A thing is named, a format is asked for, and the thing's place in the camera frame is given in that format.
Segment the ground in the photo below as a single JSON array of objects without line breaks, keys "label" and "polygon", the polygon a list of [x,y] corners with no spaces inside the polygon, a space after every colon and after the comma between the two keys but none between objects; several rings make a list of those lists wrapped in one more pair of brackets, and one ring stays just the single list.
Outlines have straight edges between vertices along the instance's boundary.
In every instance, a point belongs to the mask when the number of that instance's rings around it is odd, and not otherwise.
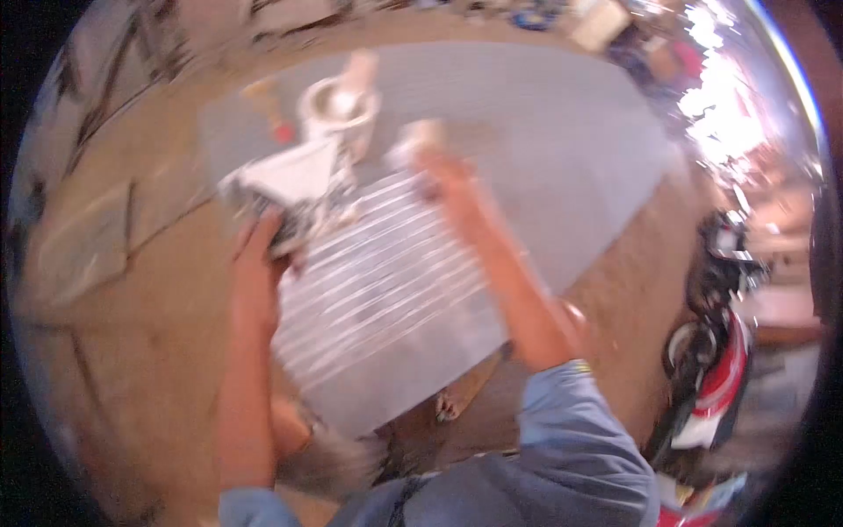
[{"label": "ground", "polygon": [[[413,9],[320,30],[304,49],[298,49],[303,39],[294,38],[274,50],[231,51],[153,87],[105,125],[51,196],[33,243],[116,182],[196,159],[196,115],[209,100],[314,56],[447,39],[578,51],[558,33],[517,30],[502,20],[475,26],[449,13]],[[591,322],[599,387],[639,443],[664,401],[659,355],[681,312],[695,223],[711,203],[705,179],[689,168],[679,145],[674,157],[675,166],[623,234],[565,294]],[[55,386],[56,418],[74,435],[80,459],[93,460],[94,494],[123,518],[156,503],[153,524],[159,527],[216,522],[213,438],[227,339],[228,252],[226,213],[210,201],[133,251],[118,279],[60,309],[17,307]],[[497,377],[508,368],[499,369],[488,391],[506,391]],[[481,394],[469,411],[495,411],[494,400]],[[445,429],[460,433],[459,421]],[[324,524],[333,510],[290,496],[305,525]]]}]

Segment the white cup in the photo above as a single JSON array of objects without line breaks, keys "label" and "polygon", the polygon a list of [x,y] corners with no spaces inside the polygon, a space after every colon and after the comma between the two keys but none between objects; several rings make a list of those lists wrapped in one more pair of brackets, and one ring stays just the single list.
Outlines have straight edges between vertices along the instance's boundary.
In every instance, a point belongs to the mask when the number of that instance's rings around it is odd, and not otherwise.
[{"label": "white cup", "polygon": [[313,141],[331,134],[339,133],[345,146],[352,151],[352,163],[357,163],[366,155],[372,141],[375,118],[380,112],[380,93],[371,90],[361,97],[360,110],[352,112],[352,118],[337,120],[328,113],[328,101],[331,91],[339,78],[323,78],[311,84],[298,99],[298,118],[304,124],[305,140]]}]

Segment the shirt sleeve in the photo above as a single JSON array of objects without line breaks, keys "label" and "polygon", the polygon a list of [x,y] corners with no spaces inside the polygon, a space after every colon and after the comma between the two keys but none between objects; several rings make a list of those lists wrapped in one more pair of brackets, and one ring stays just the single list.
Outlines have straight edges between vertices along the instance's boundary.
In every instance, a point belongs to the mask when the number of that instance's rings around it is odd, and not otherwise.
[{"label": "shirt sleeve", "polygon": [[293,511],[266,488],[246,487],[219,496],[220,527],[302,527]]},{"label": "shirt sleeve", "polygon": [[656,523],[655,474],[615,419],[586,362],[531,377],[518,420],[522,470],[576,489],[582,504],[611,509],[607,517],[623,518],[624,524]]}]

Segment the hand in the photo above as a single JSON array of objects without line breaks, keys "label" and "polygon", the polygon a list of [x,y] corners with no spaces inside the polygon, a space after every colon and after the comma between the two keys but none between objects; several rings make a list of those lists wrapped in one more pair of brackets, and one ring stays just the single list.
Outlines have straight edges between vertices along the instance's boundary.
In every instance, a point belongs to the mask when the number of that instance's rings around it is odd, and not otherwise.
[{"label": "hand", "polygon": [[491,199],[477,185],[474,170],[465,161],[431,148],[417,154],[414,162],[416,169],[434,179],[433,197],[442,203],[451,227],[474,243],[491,218]]},{"label": "hand", "polygon": [[278,282],[287,257],[272,260],[268,250],[282,226],[279,212],[265,212],[241,231],[232,262],[231,315],[235,332],[256,332],[267,342],[278,327]]}]

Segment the person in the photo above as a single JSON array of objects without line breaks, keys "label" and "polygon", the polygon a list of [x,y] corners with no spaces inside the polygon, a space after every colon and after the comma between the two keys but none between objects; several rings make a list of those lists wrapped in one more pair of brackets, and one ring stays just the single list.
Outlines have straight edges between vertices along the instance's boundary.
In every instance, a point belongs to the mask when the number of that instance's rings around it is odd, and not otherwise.
[{"label": "person", "polygon": [[[655,525],[655,475],[597,390],[577,321],[540,286],[466,162],[431,149],[415,162],[435,179],[449,225],[477,254],[513,358],[532,372],[518,416],[519,449],[358,489],[329,525]],[[273,492],[277,463],[312,449],[311,425],[318,422],[271,401],[270,339],[287,262],[268,261],[266,248],[281,224],[278,214],[257,222],[233,262],[231,342],[217,416],[222,527],[300,525]],[[352,463],[368,455],[359,454]]]}]

